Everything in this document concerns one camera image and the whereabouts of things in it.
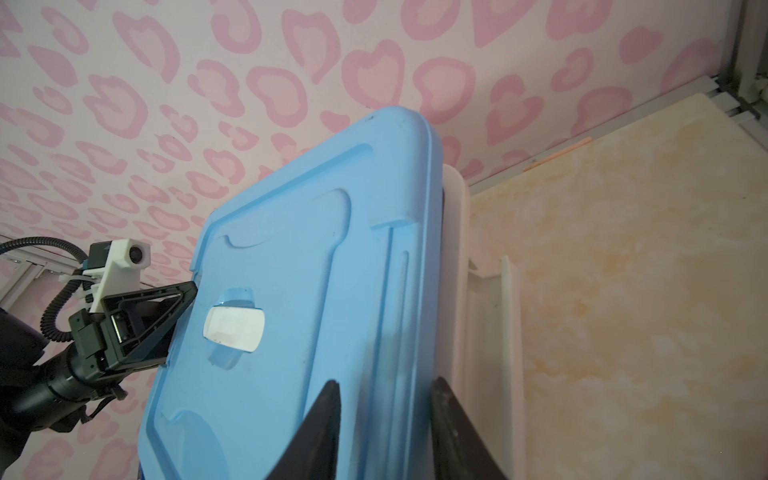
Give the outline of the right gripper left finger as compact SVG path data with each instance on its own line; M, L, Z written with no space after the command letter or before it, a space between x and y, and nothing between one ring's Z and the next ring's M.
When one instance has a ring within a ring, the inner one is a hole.
M340 425L340 385L329 380L267 479L334 480Z

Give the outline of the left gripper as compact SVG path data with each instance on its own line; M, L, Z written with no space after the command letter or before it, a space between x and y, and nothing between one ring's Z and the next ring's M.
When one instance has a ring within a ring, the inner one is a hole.
M102 328L104 314L87 309L72 314L69 363L74 375L85 384L119 384L128 376L122 368L163 363L174 327L197 292L196 284L186 281L105 297L102 306L112 324L111 347Z

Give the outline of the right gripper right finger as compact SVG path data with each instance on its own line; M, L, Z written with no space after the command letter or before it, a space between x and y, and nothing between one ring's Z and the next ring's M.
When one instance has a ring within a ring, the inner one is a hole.
M443 377L430 387L430 427L437 480L507 479Z

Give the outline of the white plastic storage bin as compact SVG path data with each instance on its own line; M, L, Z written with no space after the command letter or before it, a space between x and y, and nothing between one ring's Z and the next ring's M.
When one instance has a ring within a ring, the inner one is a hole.
M526 419L520 279L470 228L470 193L443 165L437 198L439 266L432 382L447 380L507 479L524 479ZM421 479L436 479L430 416Z

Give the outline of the blue plastic bin lid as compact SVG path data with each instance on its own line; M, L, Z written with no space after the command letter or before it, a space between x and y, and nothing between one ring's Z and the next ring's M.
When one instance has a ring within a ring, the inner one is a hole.
M141 425L146 478L265 478L329 381L339 478L428 475L442 166L428 121L387 107L209 216Z

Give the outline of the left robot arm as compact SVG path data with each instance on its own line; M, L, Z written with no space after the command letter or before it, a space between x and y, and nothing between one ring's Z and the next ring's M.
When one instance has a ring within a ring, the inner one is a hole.
M35 431L67 433L127 393L131 374L165 363L177 323L197 294L194 282L119 293L102 313L82 309L56 319L80 287L68 282L43 313L38 331L1 314L1 468L20 456Z

